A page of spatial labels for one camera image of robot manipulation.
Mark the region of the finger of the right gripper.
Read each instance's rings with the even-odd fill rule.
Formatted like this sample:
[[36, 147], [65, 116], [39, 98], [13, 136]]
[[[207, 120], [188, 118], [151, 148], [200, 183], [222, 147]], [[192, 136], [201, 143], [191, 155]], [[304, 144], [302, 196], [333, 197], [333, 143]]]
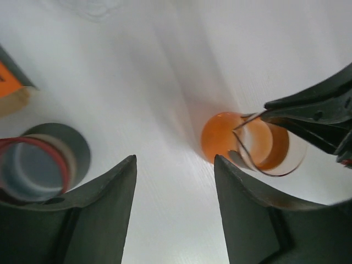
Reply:
[[351, 65], [264, 108], [264, 121], [336, 156], [337, 162], [351, 162]]

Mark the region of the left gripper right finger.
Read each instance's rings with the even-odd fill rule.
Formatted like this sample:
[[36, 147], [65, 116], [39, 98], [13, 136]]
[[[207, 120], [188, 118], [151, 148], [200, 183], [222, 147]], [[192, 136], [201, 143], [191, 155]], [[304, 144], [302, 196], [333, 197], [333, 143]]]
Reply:
[[222, 156], [214, 177], [230, 263], [351, 263], [351, 201], [279, 191]]

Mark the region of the orange coffee filter box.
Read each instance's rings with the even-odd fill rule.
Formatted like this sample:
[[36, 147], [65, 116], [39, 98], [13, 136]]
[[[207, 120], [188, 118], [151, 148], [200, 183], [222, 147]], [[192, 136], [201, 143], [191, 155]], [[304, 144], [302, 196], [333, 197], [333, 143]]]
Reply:
[[28, 105], [38, 88], [1, 46], [1, 118]]

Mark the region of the orange glass carafe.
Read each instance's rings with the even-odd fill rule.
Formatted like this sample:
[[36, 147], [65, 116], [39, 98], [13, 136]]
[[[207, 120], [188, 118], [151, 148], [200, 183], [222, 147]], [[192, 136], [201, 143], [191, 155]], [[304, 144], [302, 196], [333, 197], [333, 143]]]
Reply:
[[201, 148], [211, 163], [221, 155], [241, 169], [283, 177], [302, 164], [307, 143], [287, 129], [264, 122], [258, 113], [222, 112], [203, 127]]

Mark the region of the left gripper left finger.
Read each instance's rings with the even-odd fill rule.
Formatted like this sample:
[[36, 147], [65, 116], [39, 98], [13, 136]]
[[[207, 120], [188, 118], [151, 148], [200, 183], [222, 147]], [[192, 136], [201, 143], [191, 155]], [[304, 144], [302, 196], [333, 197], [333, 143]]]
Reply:
[[46, 202], [1, 192], [1, 263], [121, 263], [136, 179], [131, 155]]

